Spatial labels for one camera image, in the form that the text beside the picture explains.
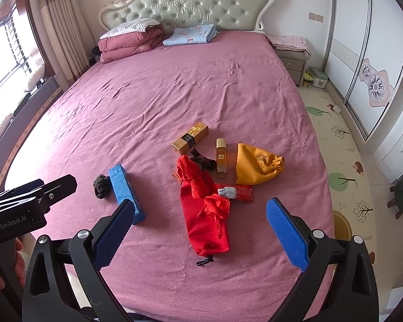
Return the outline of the person's left hand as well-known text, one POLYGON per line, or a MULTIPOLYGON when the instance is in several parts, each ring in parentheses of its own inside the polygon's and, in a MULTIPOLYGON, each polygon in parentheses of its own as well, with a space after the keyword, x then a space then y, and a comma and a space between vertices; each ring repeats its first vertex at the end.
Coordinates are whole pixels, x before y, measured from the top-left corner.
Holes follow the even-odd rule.
POLYGON ((0 258, 0 291, 6 288, 8 279, 13 276, 18 281, 18 285, 24 288, 26 281, 25 261, 22 256, 23 243, 19 239, 13 239, 13 252, 5 251, 6 256, 0 258))

